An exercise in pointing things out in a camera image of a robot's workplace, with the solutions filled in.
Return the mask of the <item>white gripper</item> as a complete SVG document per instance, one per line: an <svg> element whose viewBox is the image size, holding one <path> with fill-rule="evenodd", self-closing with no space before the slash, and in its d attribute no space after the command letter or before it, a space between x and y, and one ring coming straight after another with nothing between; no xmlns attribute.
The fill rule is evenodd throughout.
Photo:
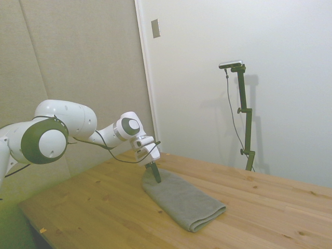
<svg viewBox="0 0 332 249"><path fill-rule="evenodd" d="M160 152L155 143L145 145L136 151L136 160L138 164L140 166L145 166L145 169L151 168L157 183L161 183L161 176L155 163L155 161L159 158Z"/></svg>

